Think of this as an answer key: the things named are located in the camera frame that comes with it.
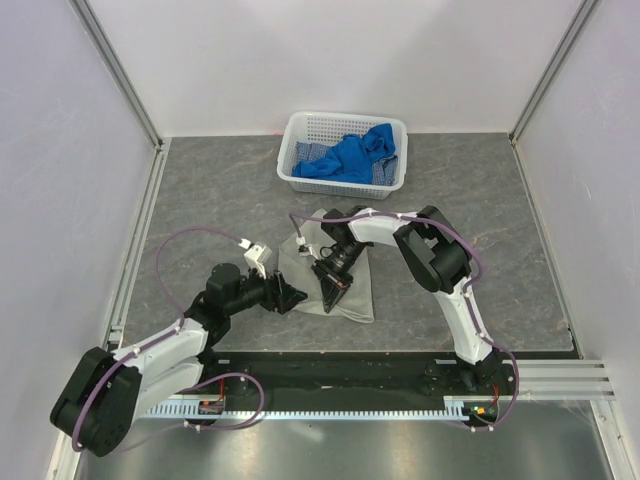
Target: white cable clip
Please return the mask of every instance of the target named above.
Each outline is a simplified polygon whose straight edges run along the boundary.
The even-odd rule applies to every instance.
[[[238,245],[240,246],[240,248],[244,248],[245,250],[249,250],[249,248],[251,248],[251,245],[253,245],[253,242],[251,240],[247,240],[246,238],[243,238],[242,241]]]

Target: cable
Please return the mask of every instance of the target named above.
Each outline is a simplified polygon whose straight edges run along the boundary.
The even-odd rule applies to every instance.
[[[184,318],[184,308],[182,308],[182,306],[178,303],[178,301],[171,295],[171,293],[169,293],[169,290],[167,289],[164,282],[160,278],[160,254],[162,253],[162,250],[164,249],[165,245],[167,245],[167,243],[169,243],[171,240],[173,240],[177,236],[182,235],[183,233],[189,233],[189,232],[217,233],[218,235],[227,237],[236,243],[242,243],[242,238],[238,237],[237,235],[234,235],[233,233],[226,232],[217,227],[204,227],[201,225],[182,228],[177,232],[172,233],[162,241],[162,243],[158,247],[158,250],[156,251],[156,262],[155,262],[156,280],[158,281],[160,290],[162,290],[162,294],[167,299],[169,304],[174,308],[174,310],[178,313],[178,317],[180,318],[180,327],[182,327],[184,325],[184,322],[186,321]]]
[[[205,380],[204,382],[198,383],[197,385],[194,385],[191,388],[187,388],[186,390],[183,390],[183,392],[192,392],[194,390],[199,390],[202,387],[206,387],[207,385],[215,383],[219,380],[223,380],[225,378],[234,378],[234,377],[240,377],[240,378],[244,377],[250,382],[252,382],[258,388],[258,393],[260,393],[260,404],[258,405],[258,408],[256,408],[253,415],[251,415],[249,418],[247,418],[243,422],[236,423],[234,425],[207,425],[207,426],[200,425],[201,430],[238,430],[240,428],[248,427],[258,420],[258,417],[264,410],[264,403],[265,403],[264,388],[255,377],[249,375],[248,373],[240,373],[240,372],[223,373],[222,375],[218,375],[208,380]]]
[[[476,249],[473,248],[473,246],[470,243],[468,243],[466,240],[464,240],[458,234],[458,232],[456,232],[455,230],[453,230],[452,228],[450,228],[450,227],[448,227],[446,225],[441,224],[440,222],[436,222],[435,220],[431,220],[430,218],[411,217],[411,216],[408,216],[408,215],[402,215],[402,214],[392,213],[392,212],[370,212],[370,213],[363,213],[363,214],[354,215],[352,217],[344,217],[344,218],[319,218],[319,217],[310,217],[308,215],[302,215],[302,214],[295,213],[295,212],[289,212],[289,219],[291,220],[291,223],[293,223],[293,227],[295,228],[298,237],[302,237],[302,232],[300,231],[300,226],[296,222],[296,218],[300,218],[302,220],[311,221],[311,222],[320,222],[320,223],[347,223],[347,222],[352,222],[354,220],[360,220],[360,219],[369,218],[369,217],[391,217],[391,218],[397,218],[399,220],[404,220],[404,221],[407,221],[407,222],[419,222],[419,223],[423,223],[425,225],[429,225],[429,226],[435,227],[438,230],[440,230],[441,232],[444,232],[444,233],[450,235],[451,237],[453,237],[453,239],[456,242],[458,242],[462,246],[462,248],[464,248],[465,251],[471,256],[471,258],[476,262],[476,265],[478,267],[478,273],[476,273],[476,275],[474,275],[472,278],[470,278],[469,281],[462,286],[462,293],[463,294],[466,294],[467,291],[469,290],[469,288],[471,286],[473,286],[478,280],[480,280],[482,278],[482,276],[484,275],[484,265],[483,265],[482,261],[480,260],[480,255],[478,254]],[[465,303],[467,305],[467,309],[469,310],[469,314],[471,316],[471,321],[473,323],[473,327],[476,330],[476,333],[489,346],[491,346],[492,348],[495,348],[496,350],[506,354],[509,357],[509,359],[511,360],[511,362],[513,363],[514,390],[513,390],[513,395],[511,397],[511,401],[509,402],[509,405],[507,407],[507,410],[504,412],[504,415],[502,417],[500,417],[498,420],[496,420],[496,422],[491,426],[491,428],[489,426],[487,426],[487,427],[477,427],[476,428],[476,430],[487,431],[487,430],[490,430],[490,429],[492,430],[493,426],[498,426],[500,423],[502,423],[511,414],[511,411],[513,410],[513,406],[515,405],[516,399],[518,398],[518,391],[519,391],[519,388],[520,388],[520,371],[518,370],[518,364],[516,362],[515,355],[508,348],[497,344],[496,342],[494,342],[492,339],[488,338],[484,334],[484,332],[480,328],[480,324],[478,322],[478,319],[476,318],[476,314],[475,314],[475,311],[473,309],[473,306],[471,305],[471,300],[466,295],[465,295],[464,299],[465,299]]]
[[[246,428],[249,427],[251,425],[253,425],[254,423],[257,423],[258,421],[258,417],[260,416],[260,414],[262,414],[263,410],[264,410],[264,404],[265,404],[265,392],[264,392],[264,388],[262,387],[262,385],[260,384],[260,382],[253,377],[252,375],[249,375],[248,373],[241,373],[241,372],[229,372],[229,373],[223,373],[222,375],[218,375],[216,377],[210,378],[208,380],[205,380],[197,385],[194,385],[191,388],[187,388],[186,390],[183,390],[182,393],[186,393],[186,392],[191,392],[191,391],[195,391],[195,390],[199,390],[200,388],[206,387],[207,385],[210,385],[212,383],[215,382],[220,382],[222,384],[222,382],[224,382],[225,378],[234,378],[234,377],[239,377],[239,378],[246,378],[247,380],[249,380],[250,382],[252,382],[257,388],[258,388],[258,393],[260,394],[260,404],[258,405],[258,408],[255,410],[255,412],[253,413],[253,415],[251,415],[248,419],[244,420],[243,422],[240,423],[236,423],[234,425],[196,425],[193,423],[188,422],[187,420],[185,420],[182,423],[175,423],[172,425],[169,425],[167,427],[164,427],[160,430],[158,430],[157,432],[152,433],[151,435],[135,442],[132,443],[131,445],[127,445],[126,447],[119,447],[116,450],[113,451],[112,454],[116,454],[116,455],[120,455],[123,453],[127,453],[131,450],[133,450],[134,448],[138,448],[141,445],[144,445],[145,443],[159,437],[160,435],[165,434],[166,432],[169,432],[171,430],[175,430],[177,428],[192,428],[194,430],[238,430],[241,428]]]
[[[162,241],[162,243],[158,247],[158,251],[156,252],[156,262],[155,262],[156,279],[158,280],[158,284],[160,285],[160,289],[162,290],[162,293],[164,294],[166,299],[169,301],[169,303],[173,306],[173,308],[175,308],[176,311],[178,312],[178,315],[180,317],[180,321],[179,321],[178,325],[179,325],[180,328],[182,328],[184,326],[184,322],[186,321],[186,319],[184,317],[184,311],[183,311],[182,307],[180,306],[180,304],[177,302],[177,300],[175,300],[171,296],[171,294],[169,293],[169,290],[167,290],[167,287],[164,285],[164,283],[162,282],[162,280],[160,278],[160,253],[162,252],[162,249],[165,247],[165,245],[167,243],[169,243],[171,240],[173,240],[177,236],[182,235],[183,233],[188,233],[188,232],[217,233],[219,235],[225,236],[225,237],[235,241],[236,243],[242,243],[242,238],[240,238],[240,237],[238,237],[238,236],[236,236],[236,235],[234,235],[232,233],[226,232],[226,231],[221,230],[221,229],[216,228],[216,227],[203,227],[203,226],[193,226],[193,227],[183,228],[183,229],[178,230],[177,232],[169,235],[167,238],[165,238]],[[160,336],[160,337],[158,337],[158,338],[156,338],[154,340],[151,340],[151,341],[145,343],[144,345],[140,346],[139,353],[142,353],[142,352],[144,352],[146,350],[149,350],[150,348],[156,346],[160,342],[163,342],[166,339],[171,338],[172,336],[177,335],[177,334],[178,334],[178,332],[176,330],[172,330],[170,332],[167,332],[164,335],[162,335],[162,336]],[[82,425],[84,424],[84,422],[85,422],[85,420],[87,418],[87,415],[89,413],[89,410],[91,409],[91,406],[93,405],[93,402],[96,400],[96,397],[100,393],[100,390],[102,390],[102,388],[106,385],[106,383],[109,381],[109,379],[113,376],[113,374],[116,371],[118,371],[118,369],[120,367],[122,367],[125,363],[127,363],[129,360],[134,358],[136,355],[137,354],[135,352],[129,352],[124,357],[122,357],[120,360],[118,360],[116,363],[114,363],[111,366],[111,368],[109,368],[109,370],[107,370],[107,372],[102,376],[102,378],[100,378],[100,380],[98,380],[98,383],[96,383],[95,387],[93,387],[93,390],[91,390],[91,393],[87,397],[87,400],[85,401],[84,405],[82,406],[82,409],[80,410],[80,414],[78,415],[78,419],[76,420],[76,424],[73,427],[73,433],[71,435],[71,448],[73,449],[74,452],[81,452],[82,450],[84,450],[84,448],[79,443],[80,429],[82,428]]]

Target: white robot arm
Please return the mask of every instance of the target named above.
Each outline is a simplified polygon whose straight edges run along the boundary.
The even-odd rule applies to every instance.
[[[473,295],[469,282],[471,267],[467,252],[449,235],[435,227],[404,218],[425,218],[437,221],[453,229],[446,218],[434,207],[421,212],[397,214],[396,218],[378,216],[371,208],[356,207],[344,216],[337,210],[325,218],[339,219],[367,215],[348,223],[323,223],[323,230],[336,243],[331,254],[317,258],[312,267],[319,278],[324,297],[325,311],[330,311],[347,292],[353,279],[348,269],[367,244],[383,244],[400,249],[416,281],[434,294],[453,335],[457,356],[475,365],[492,351],[483,340],[490,338]],[[465,301],[473,308],[476,324]]]

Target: plastic basket rim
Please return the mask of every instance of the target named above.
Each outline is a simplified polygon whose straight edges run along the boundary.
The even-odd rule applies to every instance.
[[[318,111],[312,112],[312,111],[306,111],[306,110],[295,112],[293,115],[291,115],[291,117],[289,118],[289,121],[287,122],[287,126],[285,127],[285,134],[282,137],[282,145],[288,145],[289,143],[289,138],[291,137],[291,130],[289,129],[289,126],[294,120],[300,117],[313,117],[313,116],[327,116],[327,117],[331,116],[332,118],[355,119],[355,120],[367,119],[375,122],[382,121],[382,123],[385,123],[385,122],[399,123],[401,128],[400,134],[405,139],[402,150],[406,151],[407,149],[407,143],[408,143],[407,126],[404,124],[402,120],[398,120],[397,118],[375,117],[370,115],[358,115],[358,114],[350,114],[350,113],[334,113],[334,112],[318,112]],[[287,182],[294,181],[296,183],[304,183],[307,185],[327,185],[327,186],[338,187],[338,188],[355,188],[357,190],[375,190],[375,191],[381,191],[381,192],[387,192],[387,191],[393,192],[395,190],[399,190],[404,185],[404,177],[406,175],[406,160],[404,162],[405,168],[402,174],[402,178],[399,179],[397,184],[387,186],[387,185],[369,185],[364,183],[336,182],[333,180],[316,180],[313,178],[293,177],[291,175],[285,174],[282,171],[283,162],[280,161],[280,157],[282,155],[283,155],[283,151],[281,148],[280,152],[278,152],[278,164],[276,167],[276,173],[278,174],[278,177],[280,177],[281,180],[284,180]]]

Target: red wire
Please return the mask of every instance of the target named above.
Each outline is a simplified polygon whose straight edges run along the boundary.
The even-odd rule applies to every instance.
[[[489,405],[489,408],[493,407],[496,403],[498,403],[498,399],[500,398],[500,390],[498,389],[498,384],[493,384],[493,400]]]

